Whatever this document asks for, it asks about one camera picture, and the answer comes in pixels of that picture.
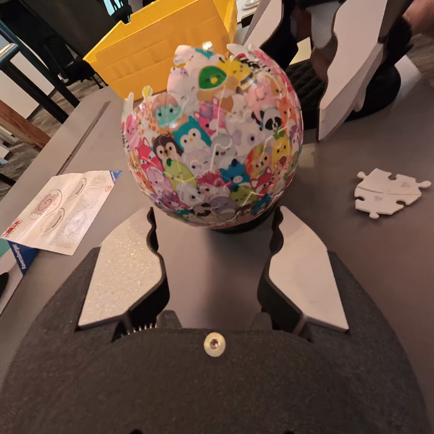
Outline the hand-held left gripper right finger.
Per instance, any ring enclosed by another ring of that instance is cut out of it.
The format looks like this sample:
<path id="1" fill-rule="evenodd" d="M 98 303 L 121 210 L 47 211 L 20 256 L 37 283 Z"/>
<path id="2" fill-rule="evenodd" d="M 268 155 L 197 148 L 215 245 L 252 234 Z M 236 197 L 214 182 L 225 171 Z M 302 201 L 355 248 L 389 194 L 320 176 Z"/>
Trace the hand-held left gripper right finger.
<path id="1" fill-rule="evenodd" d="M 285 206 L 276 207 L 270 256 L 257 299 L 272 329 L 300 334 L 307 324 L 349 330 L 328 250 L 317 234 Z"/>

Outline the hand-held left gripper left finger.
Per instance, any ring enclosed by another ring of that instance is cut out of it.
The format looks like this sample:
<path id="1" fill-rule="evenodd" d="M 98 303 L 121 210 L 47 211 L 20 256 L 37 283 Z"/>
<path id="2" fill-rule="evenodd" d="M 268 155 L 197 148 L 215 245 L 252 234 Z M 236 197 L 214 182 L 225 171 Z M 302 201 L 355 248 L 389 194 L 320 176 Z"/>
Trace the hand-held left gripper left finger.
<path id="1" fill-rule="evenodd" d="M 143 207 L 102 241 L 78 320 L 79 329 L 119 322 L 126 331 L 156 327 L 170 298 L 158 252 L 153 207 Z"/>

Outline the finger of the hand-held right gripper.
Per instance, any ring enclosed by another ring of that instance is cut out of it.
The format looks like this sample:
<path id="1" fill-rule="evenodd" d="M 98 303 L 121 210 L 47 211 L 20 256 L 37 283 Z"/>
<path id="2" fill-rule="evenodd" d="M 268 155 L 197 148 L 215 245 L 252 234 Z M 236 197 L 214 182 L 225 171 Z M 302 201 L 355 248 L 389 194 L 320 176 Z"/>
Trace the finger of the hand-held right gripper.
<path id="1" fill-rule="evenodd" d="M 258 4 L 243 44 L 261 49 L 282 69 L 287 69 L 298 52 L 296 21 L 292 18 L 296 1 L 263 0 Z"/>
<path id="2" fill-rule="evenodd" d="M 387 4 L 387 0 L 348 0 L 310 6 L 314 47 L 335 48 L 318 106 L 319 142 L 364 105 L 367 85 L 383 58 L 379 34 Z"/>

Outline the black ball stand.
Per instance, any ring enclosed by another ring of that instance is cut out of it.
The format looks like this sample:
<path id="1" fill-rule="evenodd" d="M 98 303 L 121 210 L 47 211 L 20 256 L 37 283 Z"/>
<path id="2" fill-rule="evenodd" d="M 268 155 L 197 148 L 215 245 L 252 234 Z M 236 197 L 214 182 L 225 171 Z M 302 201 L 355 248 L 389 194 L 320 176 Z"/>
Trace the black ball stand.
<path id="1" fill-rule="evenodd" d="M 270 209 L 268 209 L 266 212 L 262 213 L 261 215 L 255 217 L 253 220 L 237 225 L 232 226 L 228 228 L 220 228 L 220 229 L 211 229 L 213 232 L 220 233 L 220 234 L 242 234 L 245 232 L 249 232 L 251 230 L 256 229 L 259 227 L 262 223 L 264 223 L 271 215 L 274 214 L 276 205 L 273 205 Z"/>

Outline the joined puzzle pieces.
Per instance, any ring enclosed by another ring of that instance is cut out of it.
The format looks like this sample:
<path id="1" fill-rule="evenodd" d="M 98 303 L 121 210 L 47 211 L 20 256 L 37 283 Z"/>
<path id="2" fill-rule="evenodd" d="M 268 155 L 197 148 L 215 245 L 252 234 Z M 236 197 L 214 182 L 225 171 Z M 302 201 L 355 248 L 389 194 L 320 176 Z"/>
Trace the joined puzzle pieces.
<path id="1" fill-rule="evenodd" d="M 358 172 L 360 182 L 354 190 L 355 209 L 372 219 L 392 215 L 418 200 L 422 188 L 431 187 L 430 181 L 417 182 L 415 178 L 401 174 L 391 179 L 391 175 L 378 168 L 368 175 Z"/>

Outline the colourful puzzle ball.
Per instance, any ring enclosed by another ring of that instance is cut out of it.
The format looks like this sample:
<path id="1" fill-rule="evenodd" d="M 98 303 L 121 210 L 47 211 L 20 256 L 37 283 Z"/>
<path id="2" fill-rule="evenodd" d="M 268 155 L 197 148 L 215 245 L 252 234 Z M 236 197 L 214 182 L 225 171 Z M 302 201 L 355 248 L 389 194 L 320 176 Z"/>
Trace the colourful puzzle ball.
<path id="1" fill-rule="evenodd" d="M 303 141 L 300 101 L 284 70 L 261 49 L 228 44 L 230 56 L 180 45 L 165 91 L 147 85 L 124 100 L 128 167 L 168 216 L 220 229 L 276 205 Z"/>

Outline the person's right forearm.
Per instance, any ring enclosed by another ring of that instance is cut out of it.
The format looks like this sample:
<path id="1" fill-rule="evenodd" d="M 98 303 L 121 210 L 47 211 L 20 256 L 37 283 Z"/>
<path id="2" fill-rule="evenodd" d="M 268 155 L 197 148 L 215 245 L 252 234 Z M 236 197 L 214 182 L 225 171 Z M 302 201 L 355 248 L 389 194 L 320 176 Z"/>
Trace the person's right forearm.
<path id="1" fill-rule="evenodd" d="M 434 1 L 414 0 L 406 9 L 403 18 L 410 26 L 412 35 L 434 37 Z"/>

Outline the puzzle box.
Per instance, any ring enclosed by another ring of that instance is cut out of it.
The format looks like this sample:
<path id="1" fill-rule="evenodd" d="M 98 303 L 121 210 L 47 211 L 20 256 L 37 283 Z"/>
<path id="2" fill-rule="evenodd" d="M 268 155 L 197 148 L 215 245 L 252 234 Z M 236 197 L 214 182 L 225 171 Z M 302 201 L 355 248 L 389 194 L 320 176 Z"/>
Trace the puzzle box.
<path id="1" fill-rule="evenodd" d="M 35 248 L 0 240 L 0 313 L 4 311 L 37 253 Z"/>

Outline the black wrist rest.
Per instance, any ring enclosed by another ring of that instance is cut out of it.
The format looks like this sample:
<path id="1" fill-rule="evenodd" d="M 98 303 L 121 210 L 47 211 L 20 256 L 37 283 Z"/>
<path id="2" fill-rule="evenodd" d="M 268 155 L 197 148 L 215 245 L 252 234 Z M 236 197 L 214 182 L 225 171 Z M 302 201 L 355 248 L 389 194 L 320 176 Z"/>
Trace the black wrist rest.
<path id="1" fill-rule="evenodd" d="M 317 128 L 318 106 L 326 84 L 316 76 L 309 60 L 291 64 L 285 72 L 300 101 L 304 129 Z M 400 86 L 401 76 L 396 67 L 376 72 L 366 88 L 362 109 L 352 111 L 345 121 L 364 118 L 383 110 L 396 99 Z"/>

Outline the instruction leaflet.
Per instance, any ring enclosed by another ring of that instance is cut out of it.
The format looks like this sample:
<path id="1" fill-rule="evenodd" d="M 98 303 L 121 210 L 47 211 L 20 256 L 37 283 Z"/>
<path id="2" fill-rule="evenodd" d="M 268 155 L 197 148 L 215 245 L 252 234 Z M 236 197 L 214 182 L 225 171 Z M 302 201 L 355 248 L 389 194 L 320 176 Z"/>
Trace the instruction leaflet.
<path id="1" fill-rule="evenodd" d="M 1 238 L 72 256 L 121 173 L 87 171 L 51 177 Z"/>

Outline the yellow plastic bin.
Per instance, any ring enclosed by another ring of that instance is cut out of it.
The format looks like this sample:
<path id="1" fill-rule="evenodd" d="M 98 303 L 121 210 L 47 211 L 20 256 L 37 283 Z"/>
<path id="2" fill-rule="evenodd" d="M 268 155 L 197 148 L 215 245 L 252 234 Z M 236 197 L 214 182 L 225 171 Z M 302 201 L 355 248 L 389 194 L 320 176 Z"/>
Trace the yellow plastic bin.
<path id="1" fill-rule="evenodd" d="M 117 23 L 85 56 L 103 81 L 121 99 L 142 98 L 149 85 L 154 93 L 167 87 L 179 45 L 211 42 L 227 53 L 237 27 L 235 0 L 158 0 Z"/>

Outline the wooden board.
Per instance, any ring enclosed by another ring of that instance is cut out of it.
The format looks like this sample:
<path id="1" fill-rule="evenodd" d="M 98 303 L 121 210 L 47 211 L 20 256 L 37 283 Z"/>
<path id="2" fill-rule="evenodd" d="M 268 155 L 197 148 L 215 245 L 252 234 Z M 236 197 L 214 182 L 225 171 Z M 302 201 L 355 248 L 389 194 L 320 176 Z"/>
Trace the wooden board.
<path id="1" fill-rule="evenodd" d="M 0 125 L 21 142 L 34 148 L 43 149 L 51 140 L 50 136 L 14 111 L 2 100 L 0 101 Z"/>

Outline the black metal table frame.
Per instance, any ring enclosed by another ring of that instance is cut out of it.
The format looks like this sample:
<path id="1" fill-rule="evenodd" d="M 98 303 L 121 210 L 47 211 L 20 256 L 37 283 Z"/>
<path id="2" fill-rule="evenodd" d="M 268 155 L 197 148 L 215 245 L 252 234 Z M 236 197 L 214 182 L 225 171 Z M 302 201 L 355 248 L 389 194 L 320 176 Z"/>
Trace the black metal table frame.
<path id="1" fill-rule="evenodd" d="M 57 91 L 74 108 L 79 105 L 79 100 L 3 21 L 0 22 L 0 34 L 1 102 L 25 118 L 41 107 L 64 123 L 68 114 L 51 99 L 51 93 Z"/>

